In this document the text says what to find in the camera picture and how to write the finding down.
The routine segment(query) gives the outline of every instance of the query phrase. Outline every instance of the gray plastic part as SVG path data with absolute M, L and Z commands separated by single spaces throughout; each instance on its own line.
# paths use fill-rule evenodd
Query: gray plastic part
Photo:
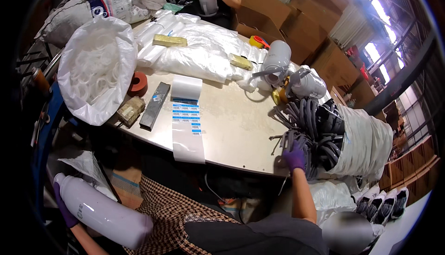
M 169 91 L 170 84 L 165 84 L 164 82 L 159 83 L 139 122 L 141 128 L 151 131 Z

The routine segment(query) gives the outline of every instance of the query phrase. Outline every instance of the checkered fabric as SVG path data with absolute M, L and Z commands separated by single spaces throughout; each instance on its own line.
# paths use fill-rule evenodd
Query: checkered fabric
M 153 232 L 137 250 L 125 250 L 130 255 L 164 254 L 181 248 L 188 254 L 210 254 L 189 242 L 186 222 L 232 222 L 227 215 L 208 208 L 171 190 L 144 175 L 139 183 L 144 201 L 136 210 L 153 218 Z

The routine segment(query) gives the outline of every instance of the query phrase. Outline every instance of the bundle of gray hoses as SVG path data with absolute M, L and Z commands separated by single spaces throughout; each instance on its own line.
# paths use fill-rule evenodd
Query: bundle of gray hoses
M 309 98 L 297 99 L 286 104 L 284 114 L 276 106 L 274 111 L 289 130 L 269 139 L 280 138 L 280 147 L 288 150 L 292 149 L 295 140 L 302 145 L 308 180 L 317 176 L 319 165 L 329 171 L 337 164 L 343 142 L 344 121 L 332 99 L 323 105 Z

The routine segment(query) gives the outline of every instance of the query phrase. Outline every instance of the purple glove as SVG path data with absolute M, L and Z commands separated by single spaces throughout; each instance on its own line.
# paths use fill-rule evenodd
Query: purple glove
M 291 171 L 291 176 L 295 168 L 300 168 L 305 171 L 304 166 L 306 164 L 306 159 L 304 158 L 304 152 L 297 140 L 294 141 L 290 152 L 287 149 L 283 151 L 282 157 L 286 161 L 289 171 Z
M 62 197 L 60 197 L 60 185 L 57 182 L 54 183 L 54 194 L 56 195 L 56 202 L 59 206 L 60 212 L 62 213 L 63 219 L 65 219 L 66 225 L 68 228 L 73 228 L 79 223 L 79 220 L 70 213 L 65 205 L 65 202 L 63 202 Z

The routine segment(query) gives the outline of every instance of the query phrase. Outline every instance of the workbench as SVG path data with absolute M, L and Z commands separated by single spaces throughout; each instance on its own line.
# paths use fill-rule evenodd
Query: workbench
M 144 24 L 133 27 L 134 32 Z M 247 42 L 248 38 L 238 35 Z M 146 103 L 153 96 L 160 82 L 172 84 L 173 74 L 155 74 L 150 68 L 137 67 L 147 75 L 148 89 L 142 97 Z M 142 129 L 140 116 L 130 129 L 124 125 L 121 131 L 139 140 L 173 150 L 172 142 L 172 101 L 170 93 L 159 112 L 152 131 Z M 323 104 L 330 99 L 329 92 L 320 100 Z M 203 89 L 199 98 L 202 125 L 203 146 L 206 163 L 221 165 L 233 169 L 286 177 L 289 170 L 280 162 L 281 148 L 278 139 L 269 140 L 270 136 L 281 135 L 287 128 L 273 116 L 275 103 L 269 91 L 248 93 L 235 82 L 225 84 L 203 80 Z M 107 124 L 118 126 L 120 122 L 115 114 Z

